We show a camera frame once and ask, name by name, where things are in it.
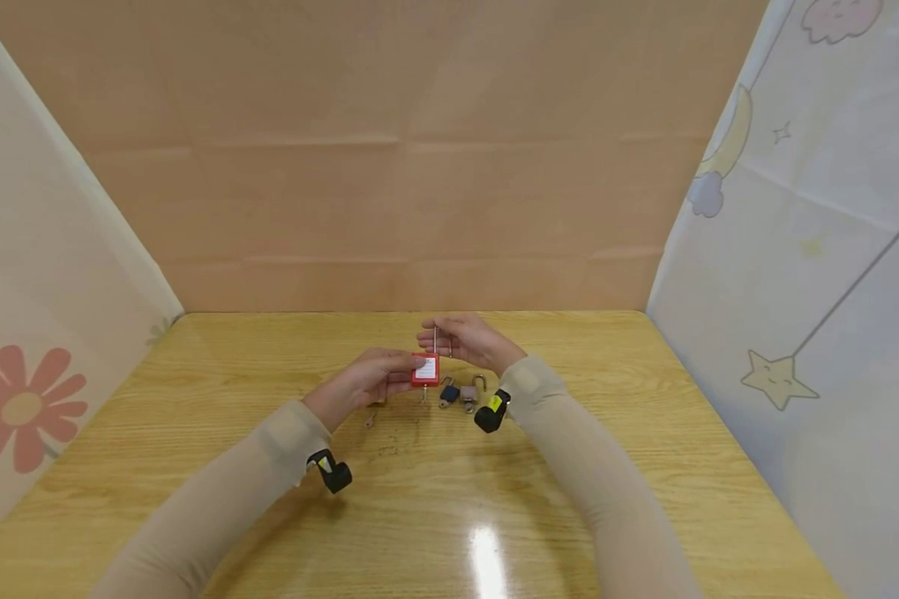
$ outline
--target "table surface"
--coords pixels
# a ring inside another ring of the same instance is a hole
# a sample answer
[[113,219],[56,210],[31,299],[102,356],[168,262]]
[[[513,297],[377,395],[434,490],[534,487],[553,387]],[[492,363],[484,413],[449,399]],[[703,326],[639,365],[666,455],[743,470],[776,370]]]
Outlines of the table surface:
[[[842,596],[643,314],[485,316],[618,437],[708,597]],[[421,319],[184,317],[1,523],[0,597],[84,597],[199,467],[362,349],[412,348]],[[208,597],[596,597],[589,535],[512,422],[483,434],[461,405],[418,392],[391,399],[373,428],[368,415],[332,444],[353,484],[332,497],[309,473],[237,544]]]

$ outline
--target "cardboard wall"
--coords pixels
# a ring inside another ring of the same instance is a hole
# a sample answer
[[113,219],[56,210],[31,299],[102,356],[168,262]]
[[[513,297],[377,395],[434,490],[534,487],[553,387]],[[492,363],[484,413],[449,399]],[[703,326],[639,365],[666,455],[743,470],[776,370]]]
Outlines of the cardboard wall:
[[644,307],[764,0],[0,0],[188,310]]

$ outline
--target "hand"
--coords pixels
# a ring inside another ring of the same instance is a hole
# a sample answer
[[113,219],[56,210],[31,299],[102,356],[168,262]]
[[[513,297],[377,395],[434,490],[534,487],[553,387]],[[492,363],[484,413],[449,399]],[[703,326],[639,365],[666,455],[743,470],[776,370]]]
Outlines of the hand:
[[425,364],[401,349],[367,349],[335,377],[303,398],[303,403],[332,433],[354,411],[410,390],[410,372]]
[[[433,349],[433,327],[439,328],[436,349]],[[450,355],[452,348],[452,357],[489,368],[499,377],[515,362],[526,358],[523,349],[474,313],[436,316],[424,320],[423,328],[416,340],[425,351]]]

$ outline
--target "star print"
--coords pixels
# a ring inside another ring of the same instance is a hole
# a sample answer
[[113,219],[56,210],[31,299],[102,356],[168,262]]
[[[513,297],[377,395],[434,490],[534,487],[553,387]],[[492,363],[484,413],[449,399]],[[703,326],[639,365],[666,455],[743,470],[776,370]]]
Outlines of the star print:
[[819,258],[822,256],[822,238],[814,240],[799,241],[802,247],[802,254],[807,258]]
[[796,379],[796,359],[791,355],[775,361],[767,360],[750,349],[752,372],[741,383],[766,394],[779,411],[786,409],[790,398],[814,399],[819,394]]
[[783,125],[782,127],[779,127],[777,130],[772,130],[772,133],[776,134],[776,140],[772,142],[772,144],[774,146],[776,144],[778,144],[780,141],[782,141],[788,137],[792,137],[792,135],[789,134],[789,122],[790,121],[786,121],[786,124]]

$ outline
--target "beige sleeve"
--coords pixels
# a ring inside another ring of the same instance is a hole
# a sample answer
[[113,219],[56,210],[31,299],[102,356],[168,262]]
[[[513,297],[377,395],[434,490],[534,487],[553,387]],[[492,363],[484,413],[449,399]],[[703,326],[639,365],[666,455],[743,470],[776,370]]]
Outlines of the beige sleeve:
[[90,597],[199,597],[240,536],[300,484],[306,459],[329,441],[327,429],[303,403],[287,403],[173,493]]
[[593,534],[602,597],[702,597],[662,507],[606,428],[542,359],[521,359],[499,386]]

